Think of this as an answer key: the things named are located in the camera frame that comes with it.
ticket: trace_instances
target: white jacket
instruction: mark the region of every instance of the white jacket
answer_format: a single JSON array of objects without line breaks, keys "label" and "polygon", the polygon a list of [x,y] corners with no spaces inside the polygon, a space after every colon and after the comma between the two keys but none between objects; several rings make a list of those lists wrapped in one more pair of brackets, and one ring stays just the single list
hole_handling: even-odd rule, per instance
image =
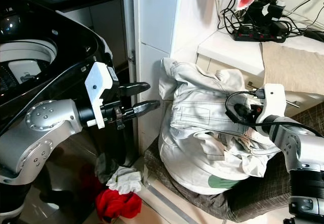
[{"label": "white jacket", "polygon": [[[170,175],[189,190],[218,194],[249,176],[263,177],[267,161],[280,151],[267,137],[225,114],[227,96],[243,90],[237,69],[214,75],[195,64],[163,59],[159,93],[173,103],[161,128],[160,157]],[[249,107],[251,102],[241,94],[232,97],[230,106]]]}]

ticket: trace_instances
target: floor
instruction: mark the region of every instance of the floor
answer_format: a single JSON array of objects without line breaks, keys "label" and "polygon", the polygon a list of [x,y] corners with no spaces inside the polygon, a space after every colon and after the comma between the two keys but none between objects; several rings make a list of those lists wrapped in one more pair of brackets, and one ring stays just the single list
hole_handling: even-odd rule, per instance
[{"label": "floor", "polygon": [[[142,172],[143,159],[135,163]],[[142,198],[142,210],[133,219],[120,217],[114,224],[234,224],[232,221],[217,219],[187,201],[181,199],[153,176],[149,176],[147,184],[137,193]],[[241,224],[282,224],[282,220],[292,217],[288,208],[268,212]],[[94,211],[83,224],[103,223]]]}]

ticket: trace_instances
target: white shelf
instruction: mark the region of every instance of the white shelf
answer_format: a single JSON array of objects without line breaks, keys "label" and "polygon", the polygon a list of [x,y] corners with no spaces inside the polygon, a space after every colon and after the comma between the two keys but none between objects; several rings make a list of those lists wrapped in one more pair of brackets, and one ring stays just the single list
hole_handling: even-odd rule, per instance
[{"label": "white shelf", "polygon": [[[304,36],[289,38],[279,44],[324,55],[324,43]],[[230,35],[217,31],[199,45],[197,53],[264,77],[261,43],[237,42]]]}]

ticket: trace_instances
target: beige cloth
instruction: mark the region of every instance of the beige cloth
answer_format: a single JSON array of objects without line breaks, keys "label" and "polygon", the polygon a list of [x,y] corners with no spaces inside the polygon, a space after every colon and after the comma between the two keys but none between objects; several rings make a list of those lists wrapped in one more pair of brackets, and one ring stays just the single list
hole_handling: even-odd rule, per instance
[{"label": "beige cloth", "polygon": [[324,95],[324,55],[281,46],[262,44],[264,84],[278,83],[286,91]]}]

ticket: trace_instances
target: washing machine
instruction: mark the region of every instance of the washing machine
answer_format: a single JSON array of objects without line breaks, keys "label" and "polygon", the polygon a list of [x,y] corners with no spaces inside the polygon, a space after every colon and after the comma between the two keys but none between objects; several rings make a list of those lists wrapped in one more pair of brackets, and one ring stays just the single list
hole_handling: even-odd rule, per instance
[{"label": "washing machine", "polygon": [[[40,101],[89,101],[84,81],[96,61],[113,67],[107,44],[90,29],[25,0],[0,0],[0,135]],[[92,141],[83,132],[62,143],[25,188],[0,183],[0,213],[16,208],[5,194],[23,201],[29,192],[18,223],[81,223],[93,207],[85,197],[97,156]]]}]

